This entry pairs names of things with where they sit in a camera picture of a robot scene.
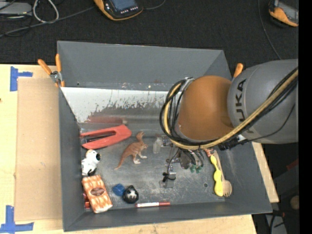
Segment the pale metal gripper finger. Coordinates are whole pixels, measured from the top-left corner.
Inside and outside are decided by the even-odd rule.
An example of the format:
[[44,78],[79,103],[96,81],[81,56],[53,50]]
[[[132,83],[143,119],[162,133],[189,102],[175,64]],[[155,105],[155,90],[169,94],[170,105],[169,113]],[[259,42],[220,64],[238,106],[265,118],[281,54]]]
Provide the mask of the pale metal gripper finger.
[[153,154],[159,154],[163,148],[169,148],[172,146],[172,142],[166,135],[156,136],[153,143]]
[[163,178],[159,182],[160,187],[165,189],[173,188],[176,179],[176,171],[174,170],[173,165],[169,165],[167,170],[163,172],[162,176]]

